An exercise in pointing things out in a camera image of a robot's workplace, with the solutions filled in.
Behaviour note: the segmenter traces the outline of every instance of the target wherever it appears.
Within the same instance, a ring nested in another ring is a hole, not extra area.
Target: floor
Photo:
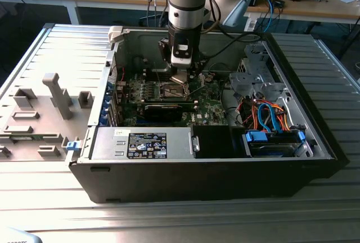
[[[5,81],[14,66],[40,32],[44,23],[70,23],[65,7],[17,4],[17,15],[5,14],[0,19],[0,85]],[[89,25],[125,25],[139,26],[140,19],[146,16],[145,11],[111,10],[102,8],[80,8],[83,24]],[[237,30],[241,31],[246,23],[242,20]],[[280,20],[273,21],[269,32],[303,34],[309,22]],[[322,23],[315,26],[312,35],[323,40],[337,54],[347,35],[347,25]],[[358,79],[354,64],[360,61],[360,41],[355,42],[342,59],[349,72]]]

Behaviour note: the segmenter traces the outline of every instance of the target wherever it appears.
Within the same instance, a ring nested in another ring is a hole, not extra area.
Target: wooden table
[[[21,3],[20,0],[0,0],[4,2]],[[98,7],[98,8],[119,8],[130,10],[146,10],[146,0],[23,0],[26,3],[60,5],[65,6],[69,13],[72,24],[81,24],[78,13],[78,7]],[[360,16],[360,7],[358,2],[343,3],[338,0],[322,0],[293,2],[285,1],[285,6],[281,14],[282,19],[319,21],[328,23],[346,23],[354,24]],[[165,6],[165,0],[157,0],[157,9],[162,11]],[[268,11],[265,1],[259,2],[255,7],[249,7],[245,16],[248,17],[246,30],[253,30],[257,19],[264,16]]]

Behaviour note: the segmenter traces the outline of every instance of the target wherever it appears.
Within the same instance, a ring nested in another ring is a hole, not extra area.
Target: white label
[[[11,137],[12,140],[32,140],[31,137]]]
[[[114,136],[129,136],[129,129],[116,129],[114,130]]]

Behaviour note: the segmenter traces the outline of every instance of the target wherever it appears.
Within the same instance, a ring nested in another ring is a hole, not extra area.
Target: table leg
[[[80,18],[77,4],[74,1],[68,1],[65,3],[65,7],[67,8],[67,12],[69,14],[71,24],[72,25],[80,25],[81,18]]]

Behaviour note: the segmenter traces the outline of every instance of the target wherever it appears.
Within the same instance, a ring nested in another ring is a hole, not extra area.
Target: sticker
[[[31,137],[11,137],[12,140],[32,140]]]
[[[129,159],[166,159],[167,134],[166,133],[128,133]]]
[[[114,136],[129,136],[129,129],[116,129],[114,130]]]

